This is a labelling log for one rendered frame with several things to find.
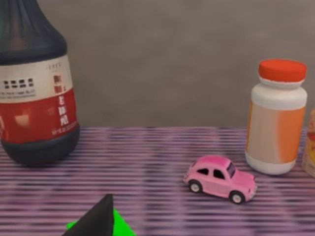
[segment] car's rear wheel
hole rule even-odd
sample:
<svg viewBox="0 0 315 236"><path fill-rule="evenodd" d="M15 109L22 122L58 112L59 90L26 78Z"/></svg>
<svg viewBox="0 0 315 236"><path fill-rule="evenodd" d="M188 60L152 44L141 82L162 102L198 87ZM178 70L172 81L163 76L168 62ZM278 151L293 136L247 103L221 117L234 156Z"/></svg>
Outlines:
<svg viewBox="0 0 315 236"><path fill-rule="evenodd" d="M191 181L189 181L189 189L191 190L191 192L201 193L202 192L202 185L199 181L191 180Z"/></svg>
<svg viewBox="0 0 315 236"><path fill-rule="evenodd" d="M232 191L230 193L229 199L235 204L242 204L245 201L245 196L239 191Z"/></svg>

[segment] pink toy car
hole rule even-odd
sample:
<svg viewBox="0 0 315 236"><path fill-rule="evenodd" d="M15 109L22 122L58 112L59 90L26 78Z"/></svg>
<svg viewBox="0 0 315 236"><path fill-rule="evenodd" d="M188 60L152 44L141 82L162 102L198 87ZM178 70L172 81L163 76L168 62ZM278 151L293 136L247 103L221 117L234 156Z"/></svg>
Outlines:
<svg viewBox="0 0 315 236"><path fill-rule="evenodd" d="M235 204L251 200L257 190L255 177L239 171L223 156L203 156L194 162L184 177L194 193L205 192L229 198Z"/></svg>

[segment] gray wall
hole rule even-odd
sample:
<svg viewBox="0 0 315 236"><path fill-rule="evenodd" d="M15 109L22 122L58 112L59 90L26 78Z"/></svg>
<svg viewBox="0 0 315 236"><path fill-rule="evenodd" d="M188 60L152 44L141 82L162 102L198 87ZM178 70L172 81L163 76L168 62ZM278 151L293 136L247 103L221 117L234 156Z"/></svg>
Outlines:
<svg viewBox="0 0 315 236"><path fill-rule="evenodd" d="M257 65L305 62L315 0L39 0L66 37L83 125L247 124Z"/></svg>

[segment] bottle cap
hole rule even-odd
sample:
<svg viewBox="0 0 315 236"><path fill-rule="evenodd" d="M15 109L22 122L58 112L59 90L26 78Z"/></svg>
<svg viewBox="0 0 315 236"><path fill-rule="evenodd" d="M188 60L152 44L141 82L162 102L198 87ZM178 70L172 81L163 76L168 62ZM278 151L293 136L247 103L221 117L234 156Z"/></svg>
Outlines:
<svg viewBox="0 0 315 236"><path fill-rule="evenodd" d="M266 80L296 83L305 79L306 70L306 65L297 61L268 59L260 62L258 73Z"/></svg>

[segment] red label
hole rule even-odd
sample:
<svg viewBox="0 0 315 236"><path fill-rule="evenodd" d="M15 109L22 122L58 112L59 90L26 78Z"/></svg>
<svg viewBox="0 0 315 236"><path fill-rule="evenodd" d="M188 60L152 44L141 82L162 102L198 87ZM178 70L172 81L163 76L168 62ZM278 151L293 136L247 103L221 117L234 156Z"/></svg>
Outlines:
<svg viewBox="0 0 315 236"><path fill-rule="evenodd" d="M73 89L37 101L0 104L0 134L9 143L50 140L77 126Z"/></svg>

